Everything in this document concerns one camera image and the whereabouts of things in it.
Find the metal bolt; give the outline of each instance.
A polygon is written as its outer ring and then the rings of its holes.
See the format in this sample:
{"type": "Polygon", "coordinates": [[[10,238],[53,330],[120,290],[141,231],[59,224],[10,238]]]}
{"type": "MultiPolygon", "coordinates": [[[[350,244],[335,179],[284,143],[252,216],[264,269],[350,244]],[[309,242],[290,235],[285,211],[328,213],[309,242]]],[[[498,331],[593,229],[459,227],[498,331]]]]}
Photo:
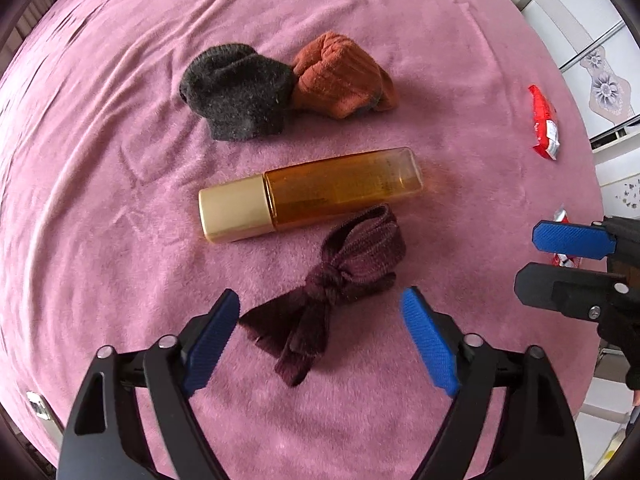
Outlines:
{"type": "Polygon", "coordinates": [[[484,344],[484,339],[482,339],[478,334],[467,334],[464,339],[467,346],[471,346],[472,348],[480,348],[484,344]]]}
{"type": "Polygon", "coordinates": [[[98,359],[106,359],[111,354],[113,354],[113,346],[109,345],[101,346],[96,352],[98,359]]]}
{"type": "Polygon", "coordinates": [[[171,348],[178,342],[178,338],[175,335],[163,335],[158,341],[160,348],[171,348]]]}
{"type": "Polygon", "coordinates": [[[601,308],[597,305],[593,305],[589,309],[589,319],[598,319],[600,317],[600,313],[602,312],[601,308]]]}
{"type": "Polygon", "coordinates": [[[529,355],[534,359],[542,359],[545,356],[545,351],[539,346],[532,346],[529,348],[529,355]]]}
{"type": "Polygon", "coordinates": [[[618,291],[620,294],[626,294],[629,292],[628,286],[626,286],[624,283],[616,283],[613,288],[615,288],[616,291],[618,291]]]}

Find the candy wrapper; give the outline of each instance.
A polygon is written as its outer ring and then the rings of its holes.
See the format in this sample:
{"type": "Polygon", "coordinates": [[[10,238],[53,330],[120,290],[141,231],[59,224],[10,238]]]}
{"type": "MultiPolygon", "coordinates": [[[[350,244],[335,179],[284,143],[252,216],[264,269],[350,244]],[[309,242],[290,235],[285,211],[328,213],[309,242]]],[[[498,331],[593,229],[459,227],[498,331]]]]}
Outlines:
{"type": "Polygon", "coordinates": [[[533,147],[541,156],[556,160],[560,142],[558,141],[558,120],[556,110],[535,85],[529,87],[533,95],[533,118],[538,143],[533,147]]]}
{"type": "MultiPolygon", "coordinates": [[[[569,217],[567,216],[564,207],[556,211],[556,214],[554,215],[554,222],[561,222],[563,224],[569,223],[569,217]]],[[[555,253],[554,257],[551,259],[551,265],[577,269],[580,266],[580,260],[581,258],[577,258],[576,256],[567,256],[566,254],[555,253]]]]}

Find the pink blanket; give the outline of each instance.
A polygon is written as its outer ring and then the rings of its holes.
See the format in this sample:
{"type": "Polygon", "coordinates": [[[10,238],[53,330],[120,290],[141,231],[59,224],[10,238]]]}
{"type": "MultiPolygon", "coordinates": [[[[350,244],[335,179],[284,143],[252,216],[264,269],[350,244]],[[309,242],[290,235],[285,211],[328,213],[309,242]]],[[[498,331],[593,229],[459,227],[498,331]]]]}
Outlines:
{"type": "MultiPolygon", "coordinates": [[[[329,224],[207,243],[200,188],[393,146],[417,153],[428,189],[394,207],[408,245],[396,286],[334,313],[328,352],[300,387],[284,387],[273,360],[236,331],[191,401],[229,476],[411,477],[450,402],[402,325],[400,294],[413,284],[494,346],[542,345],[572,408],[584,399],[594,326],[522,306],[513,279],[549,260],[530,243],[538,220],[564,203],[590,222],[600,193],[572,96],[509,0],[61,0],[0,82],[0,143],[0,402],[54,463],[25,391],[66,421],[101,345],[126,352],[176,333],[225,287],[245,312],[299,285],[318,260],[329,224]],[[291,62],[327,30],[390,73],[396,110],[297,114],[279,137],[232,144],[212,142],[178,96],[182,72],[209,46],[239,41],[291,62]],[[530,84],[558,109],[557,162],[531,149],[530,84]]],[[[170,474],[140,397],[153,456],[170,474]]]]}

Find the orange sock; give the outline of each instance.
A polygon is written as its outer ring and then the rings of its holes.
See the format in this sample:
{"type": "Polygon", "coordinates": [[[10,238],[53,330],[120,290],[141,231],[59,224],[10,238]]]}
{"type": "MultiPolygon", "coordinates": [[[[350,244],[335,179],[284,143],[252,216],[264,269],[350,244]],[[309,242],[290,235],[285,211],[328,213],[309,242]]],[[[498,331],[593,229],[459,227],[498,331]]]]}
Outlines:
{"type": "Polygon", "coordinates": [[[298,82],[291,107],[343,119],[358,110],[398,106],[394,84],[353,40],[326,32],[305,46],[293,62],[298,82]]]}

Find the bottle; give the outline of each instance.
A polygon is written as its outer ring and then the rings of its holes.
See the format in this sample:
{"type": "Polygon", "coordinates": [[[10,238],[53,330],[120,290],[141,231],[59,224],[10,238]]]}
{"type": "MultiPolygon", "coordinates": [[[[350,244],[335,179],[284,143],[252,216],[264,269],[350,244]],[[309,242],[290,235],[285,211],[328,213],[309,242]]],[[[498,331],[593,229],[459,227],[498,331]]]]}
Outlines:
{"type": "Polygon", "coordinates": [[[232,242],[359,211],[422,190],[409,148],[354,153],[201,189],[207,240],[232,242]]]}

